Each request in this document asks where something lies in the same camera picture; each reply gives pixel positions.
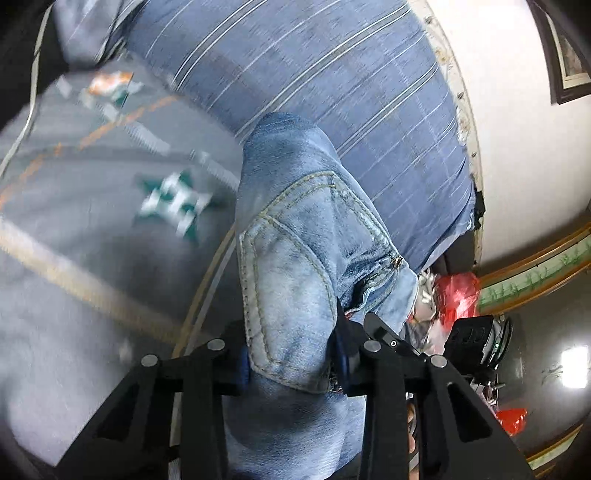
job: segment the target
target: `light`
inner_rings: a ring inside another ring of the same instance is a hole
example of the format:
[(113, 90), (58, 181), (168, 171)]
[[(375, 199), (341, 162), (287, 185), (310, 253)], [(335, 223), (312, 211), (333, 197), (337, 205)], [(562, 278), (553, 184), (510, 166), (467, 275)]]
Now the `light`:
[(589, 370), (589, 349), (576, 346), (562, 352), (562, 384), (567, 388), (585, 388)]

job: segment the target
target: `framed picture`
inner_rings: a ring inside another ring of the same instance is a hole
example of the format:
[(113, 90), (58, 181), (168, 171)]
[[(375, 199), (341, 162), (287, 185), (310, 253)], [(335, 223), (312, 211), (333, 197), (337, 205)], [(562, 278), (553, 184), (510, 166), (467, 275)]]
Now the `framed picture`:
[(591, 77), (577, 47), (535, 2), (528, 0), (540, 32), (550, 77), (552, 103), (565, 103), (591, 93)]

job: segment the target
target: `jeans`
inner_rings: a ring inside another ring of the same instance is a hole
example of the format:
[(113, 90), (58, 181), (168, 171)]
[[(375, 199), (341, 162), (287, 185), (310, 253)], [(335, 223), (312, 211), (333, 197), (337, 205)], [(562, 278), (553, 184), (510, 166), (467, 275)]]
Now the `jeans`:
[(335, 390), (327, 341), (336, 303), (400, 332), (417, 276), (334, 146), (314, 124), (272, 113), (244, 145), (236, 202), (248, 391), (225, 398), (235, 478), (324, 479), (360, 450), (365, 399)]

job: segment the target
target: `floor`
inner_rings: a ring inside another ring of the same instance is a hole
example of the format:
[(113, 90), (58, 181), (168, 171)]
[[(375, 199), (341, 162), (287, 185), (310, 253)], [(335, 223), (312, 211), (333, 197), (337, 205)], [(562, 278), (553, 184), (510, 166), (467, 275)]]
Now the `floor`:
[(499, 391), (499, 405), (528, 410), (526, 428), (514, 439), (530, 455), (559, 440), (591, 411), (591, 383), (565, 387), (561, 366), (563, 351), (591, 347), (591, 271), (510, 315), (515, 333), (499, 367), (499, 381), (507, 384)]

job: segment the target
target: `screw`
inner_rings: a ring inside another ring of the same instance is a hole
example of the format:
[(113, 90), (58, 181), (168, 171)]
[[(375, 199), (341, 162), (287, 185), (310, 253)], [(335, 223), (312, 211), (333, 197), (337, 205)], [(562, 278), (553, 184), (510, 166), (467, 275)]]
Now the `screw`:
[(214, 338), (213, 340), (208, 341), (207, 348), (213, 350), (214, 352), (219, 352), (223, 350), (226, 346), (226, 342), (224, 342), (221, 338)]
[(447, 365), (447, 358), (442, 355), (433, 355), (431, 357), (431, 363), (434, 367), (443, 368)]
[(153, 353), (149, 353), (148, 355), (145, 355), (141, 359), (141, 364), (143, 367), (153, 367), (157, 363), (158, 363), (158, 357), (156, 355), (154, 355)]
[(376, 342), (375, 340), (367, 340), (364, 344), (363, 344), (363, 348), (365, 348), (368, 352), (379, 352), (379, 349), (382, 348), (382, 346), (379, 344), (379, 342)]

